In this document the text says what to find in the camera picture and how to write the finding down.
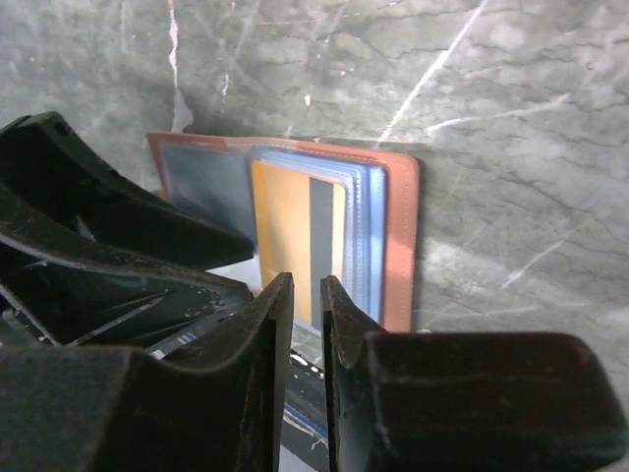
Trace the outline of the orange card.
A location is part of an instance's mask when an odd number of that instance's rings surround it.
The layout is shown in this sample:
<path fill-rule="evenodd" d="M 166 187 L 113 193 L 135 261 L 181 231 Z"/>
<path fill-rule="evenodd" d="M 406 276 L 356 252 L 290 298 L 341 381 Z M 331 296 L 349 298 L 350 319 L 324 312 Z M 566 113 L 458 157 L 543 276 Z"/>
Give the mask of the orange card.
<path fill-rule="evenodd" d="M 341 277 L 346 189 L 338 178 L 261 161 L 252 164 L 262 284 L 290 272 L 295 320 L 321 330 L 320 281 Z"/>

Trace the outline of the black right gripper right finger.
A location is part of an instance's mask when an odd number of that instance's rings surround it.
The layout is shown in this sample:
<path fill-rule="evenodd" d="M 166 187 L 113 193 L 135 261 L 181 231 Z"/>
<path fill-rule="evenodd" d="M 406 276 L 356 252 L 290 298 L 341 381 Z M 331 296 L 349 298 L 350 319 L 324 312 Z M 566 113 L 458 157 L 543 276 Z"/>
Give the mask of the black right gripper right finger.
<path fill-rule="evenodd" d="M 320 283 L 333 471 L 596 471 L 628 422 L 594 352 L 560 332 L 390 332 Z"/>

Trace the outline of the brown leather card holder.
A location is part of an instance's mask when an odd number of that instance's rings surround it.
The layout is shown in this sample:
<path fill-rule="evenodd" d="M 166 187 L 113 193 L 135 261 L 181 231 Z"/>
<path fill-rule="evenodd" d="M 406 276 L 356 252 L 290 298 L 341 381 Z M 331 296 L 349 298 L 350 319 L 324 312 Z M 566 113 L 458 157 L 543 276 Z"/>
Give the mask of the brown leather card holder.
<path fill-rule="evenodd" d="M 383 321 L 389 331 L 411 329 L 415 255 L 420 194 L 420 165 L 411 155 L 392 151 L 347 147 L 271 137 L 219 137 L 172 132 L 148 132 L 146 140 L 162 183 L 166 182 L 164 159 L 159 145 L 199 145 L 220 150 L 247 150 L 271 146 L 305 151 L 315 155 L 381 165 L 387 177 L 385 211 L 385 254 Z"/>

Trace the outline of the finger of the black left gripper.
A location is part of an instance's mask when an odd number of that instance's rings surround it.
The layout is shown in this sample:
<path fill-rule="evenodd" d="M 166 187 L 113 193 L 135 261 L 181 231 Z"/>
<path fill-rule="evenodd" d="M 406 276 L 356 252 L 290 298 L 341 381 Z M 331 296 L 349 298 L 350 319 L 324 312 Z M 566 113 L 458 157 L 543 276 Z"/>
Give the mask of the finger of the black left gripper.
<path fill-rule="evenodd" d="M 2 128 L 1 182 L 70 230 L 175 265 L 207 270 L 254 252 L 238 231 L 189 215 L 122 176 L 57 112 Z"/>
<path fill-rule="evenodd" d="M 12 327 L 48 345 L 150 343 L 253 298 L 238 281 L 80 237 L 1 236 L 1 295 Z"/>

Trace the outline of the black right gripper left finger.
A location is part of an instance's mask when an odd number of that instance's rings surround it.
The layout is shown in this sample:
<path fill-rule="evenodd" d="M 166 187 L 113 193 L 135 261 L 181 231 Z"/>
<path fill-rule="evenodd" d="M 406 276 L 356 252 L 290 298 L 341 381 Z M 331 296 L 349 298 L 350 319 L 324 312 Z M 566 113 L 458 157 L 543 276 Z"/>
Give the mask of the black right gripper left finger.
<path fill-rule="evenodd" d="M 275 471 L 294 281 L 158 360 L 130 346 L 1 352 L 5 471 Z"/>

